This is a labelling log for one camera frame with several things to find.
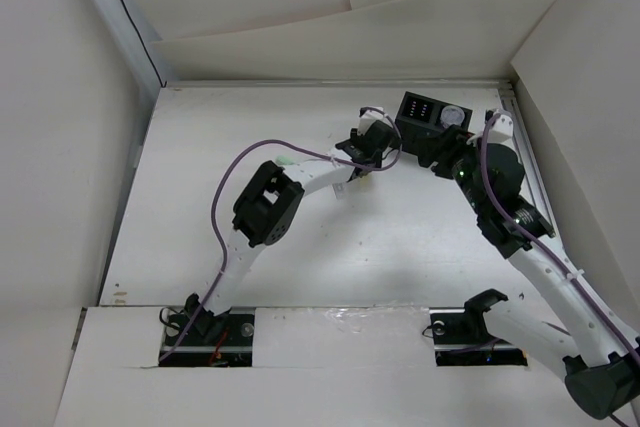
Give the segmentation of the clear jar of paper clips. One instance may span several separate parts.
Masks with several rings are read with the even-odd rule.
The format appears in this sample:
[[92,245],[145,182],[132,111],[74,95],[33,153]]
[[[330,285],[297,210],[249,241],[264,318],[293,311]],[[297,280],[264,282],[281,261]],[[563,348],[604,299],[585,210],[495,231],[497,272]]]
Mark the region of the clear jar of paper clips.
[[450,126],[461,127],[465,122],[466,114],[461,107],[455,105],[447,105],[442,108],[440,113],[440,123],[444,128]]

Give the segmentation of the orange highlighter pen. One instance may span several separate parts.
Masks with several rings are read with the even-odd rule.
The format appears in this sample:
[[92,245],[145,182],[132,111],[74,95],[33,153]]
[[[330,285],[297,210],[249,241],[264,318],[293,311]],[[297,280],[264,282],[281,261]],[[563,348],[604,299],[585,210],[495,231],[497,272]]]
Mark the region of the orange highlighter pen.
[[336,198],[338,200],[344,199],[347,195],[346,184],[345,183],[335,183],[333,185],[333,190]]

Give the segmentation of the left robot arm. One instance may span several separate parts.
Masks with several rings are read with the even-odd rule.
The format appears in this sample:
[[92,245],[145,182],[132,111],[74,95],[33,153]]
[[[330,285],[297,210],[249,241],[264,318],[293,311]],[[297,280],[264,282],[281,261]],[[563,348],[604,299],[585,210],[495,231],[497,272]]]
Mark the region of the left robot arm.
[[[261,164],[236,199],[232,230],[224,238],[216,217],[222,189],[240,160],[269,144],[309,158],[286,165],[273,161]],[[218,271],[202,298],[193,294],[187,299],[184,331],[201,343],[216,341],[243,278],[266,247],[283,239],[304,197],[328,187],[340,190],[353,180],[390,169],[393,164],[384,164],[383,157],[400,147],[400,133],[393,120],[381,108],[364,107],[349,138],[325,154],[277,139],[259,141],[242,151],[223,175],[212,202],[212,227],[222,248]]]

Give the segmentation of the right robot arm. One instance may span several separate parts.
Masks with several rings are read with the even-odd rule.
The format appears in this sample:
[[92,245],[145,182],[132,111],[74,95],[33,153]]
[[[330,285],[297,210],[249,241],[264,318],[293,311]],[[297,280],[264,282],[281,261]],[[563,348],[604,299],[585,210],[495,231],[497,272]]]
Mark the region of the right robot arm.
[[578,407],[614,417],[639,396],[639,334],[626,325],[562,256],[551,224],[520,193],[525,169],[515,151],[451,126],[417,142],[420,166],[456,182],[483,237],[539,292],[555,329],[496,289],[464,304],[462,328],[476,341],[504,340],[545,365]]

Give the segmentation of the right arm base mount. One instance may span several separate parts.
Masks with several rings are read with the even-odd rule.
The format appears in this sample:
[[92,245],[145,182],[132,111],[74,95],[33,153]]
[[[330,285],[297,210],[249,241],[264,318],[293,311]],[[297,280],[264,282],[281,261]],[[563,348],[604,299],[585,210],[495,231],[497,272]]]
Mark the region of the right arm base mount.
[[429,309],[429,323],[422,336],[431,339],[438,367],[527,367],[526,354],[489,333],[484,314],[508,297],[496,290],[485,290],[462,307]]

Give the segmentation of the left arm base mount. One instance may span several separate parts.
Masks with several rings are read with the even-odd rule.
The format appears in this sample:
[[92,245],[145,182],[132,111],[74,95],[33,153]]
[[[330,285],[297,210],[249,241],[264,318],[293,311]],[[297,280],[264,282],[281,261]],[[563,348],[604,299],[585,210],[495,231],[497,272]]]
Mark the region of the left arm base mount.
[[159,351],[160,367],[245,368],[253,361],[255,311],[232,309],[216,319],[206,334],[190,327],[182,342],[177,341],[188,323],[184,311],[163,308],[159,320],[164,327]]

